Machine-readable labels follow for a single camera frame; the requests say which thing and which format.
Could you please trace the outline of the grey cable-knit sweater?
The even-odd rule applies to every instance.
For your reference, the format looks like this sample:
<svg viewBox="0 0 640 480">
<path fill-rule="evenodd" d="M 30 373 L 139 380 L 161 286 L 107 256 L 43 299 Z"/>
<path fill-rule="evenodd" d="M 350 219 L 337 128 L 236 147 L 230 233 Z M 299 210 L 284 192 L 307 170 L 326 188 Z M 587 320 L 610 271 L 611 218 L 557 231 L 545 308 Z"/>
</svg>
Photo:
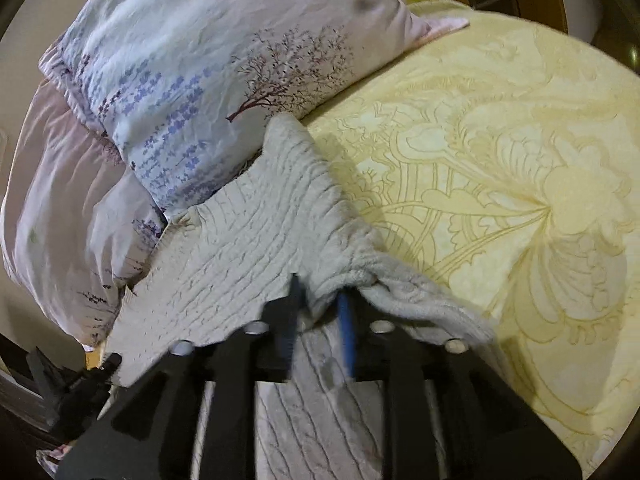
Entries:
<svg viewBox="0 0 640 480">
<path fill-rule="evenodd" d="M 487 321 L 392 256 L 332 178 L 306 128 L 270 119 L 262 154 L 241 177 L 185 211 L 163 232 L 148 274 L 122 300 L 105 347 L 132 385 L 179 339 L 204 346 L 258 317 L 297 276 L 308 307 L 292 377 L 257 398 L 262 479 L 375 479 L 381 473 L 381 397 L 349 385 L 337 322 L 326 310 L 355 286 L 427 341 L 466 341 L 499 374 L 506 359 Z"/>
</svg>

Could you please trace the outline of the pink floral left pillow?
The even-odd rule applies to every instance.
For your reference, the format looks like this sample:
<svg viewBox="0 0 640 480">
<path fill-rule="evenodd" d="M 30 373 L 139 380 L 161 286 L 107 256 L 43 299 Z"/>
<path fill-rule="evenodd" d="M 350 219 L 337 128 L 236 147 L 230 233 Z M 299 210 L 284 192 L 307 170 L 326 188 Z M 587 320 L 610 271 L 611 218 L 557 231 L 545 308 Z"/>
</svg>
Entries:
<svg viewBox="0 0 640 480">
<path fill-rule="evenodd" d="M 116 146 L 81 124 L 44 80 L 18 136 L 1 207 L 10 279 L 51 322 L 95 347 L 165 228 Z"/>
</svg>

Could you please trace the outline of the yellow patterned bedspread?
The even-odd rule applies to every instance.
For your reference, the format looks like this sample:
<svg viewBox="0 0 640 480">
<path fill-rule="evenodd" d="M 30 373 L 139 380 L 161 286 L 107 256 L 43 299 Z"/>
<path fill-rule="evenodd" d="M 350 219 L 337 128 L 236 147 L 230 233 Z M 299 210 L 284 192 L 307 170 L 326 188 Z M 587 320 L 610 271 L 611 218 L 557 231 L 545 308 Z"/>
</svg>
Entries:
<svg viewBox="0 0 640 480">
<path fill-rule="evenodd" d="M 387 249 L 494 323 L 515 390 L 593 476 L 639 407 L 639 79 L 589 44 L 468 26 L 305 124 Z"/>
</svg>

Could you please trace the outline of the blue floral right pillow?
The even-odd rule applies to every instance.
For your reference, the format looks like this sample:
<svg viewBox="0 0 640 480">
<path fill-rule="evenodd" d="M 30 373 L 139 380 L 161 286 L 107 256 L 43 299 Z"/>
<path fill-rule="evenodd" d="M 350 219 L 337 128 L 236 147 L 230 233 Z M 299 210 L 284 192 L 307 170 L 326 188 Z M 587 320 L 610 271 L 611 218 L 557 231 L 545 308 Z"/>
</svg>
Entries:
<svg viewBox="0 0 640 480">
<path fill-rule="evenodd" d="M 272 116 L 464 26 L 405 0 L 88 0 L 39 67 L 174 218 L 239 173 Z"/>
</svg>

